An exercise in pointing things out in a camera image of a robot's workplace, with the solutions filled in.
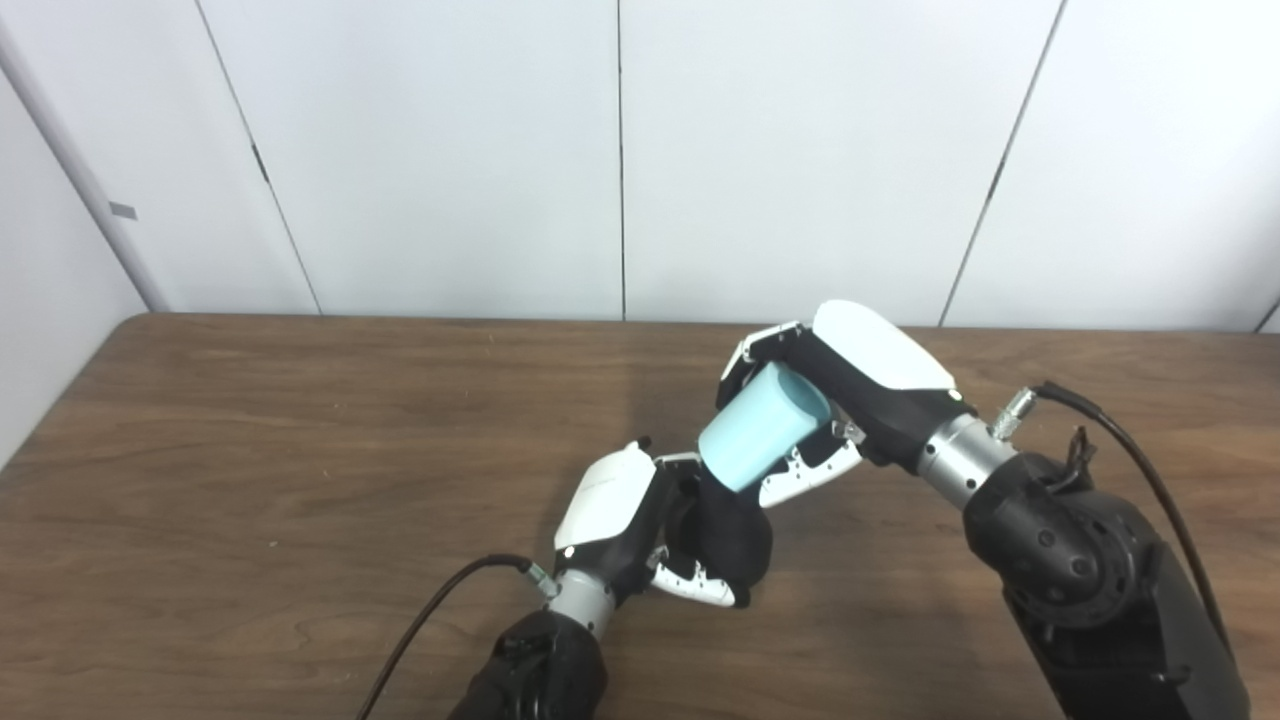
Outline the right white-black robot hand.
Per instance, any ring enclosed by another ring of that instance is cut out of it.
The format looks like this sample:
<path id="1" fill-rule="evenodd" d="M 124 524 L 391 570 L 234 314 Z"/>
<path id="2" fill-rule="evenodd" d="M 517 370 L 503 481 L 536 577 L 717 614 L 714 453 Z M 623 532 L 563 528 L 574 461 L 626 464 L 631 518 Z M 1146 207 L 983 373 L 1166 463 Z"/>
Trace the right white-black robot hand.
<path id="1" fill-rule="evenodd" d="M 739 342 L 719 378 L 716 418 L 698 438 L 701 465 L 768 509 L 860 462 L 896 465 L 965 507 L 1001 456 L 954 377 L 877 311 L 822 304 Z"/>

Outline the left white-black robot hand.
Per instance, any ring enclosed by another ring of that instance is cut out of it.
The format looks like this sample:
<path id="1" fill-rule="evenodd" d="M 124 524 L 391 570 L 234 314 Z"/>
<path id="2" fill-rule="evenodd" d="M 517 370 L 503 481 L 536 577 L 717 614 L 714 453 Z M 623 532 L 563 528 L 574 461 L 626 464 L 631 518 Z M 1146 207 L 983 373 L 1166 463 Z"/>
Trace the left white-black robot hand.
<path id="1" fill-rule="evenodd" d="M 700 456 L 648 450 L 643 437 L 584 473 L 554 534 L 550 611 L 600 625 L 649 589 L 716 607 L 750 605 L 748 588 L 718 578 L 694 541 L 678 536 L 698 498 Z"/>

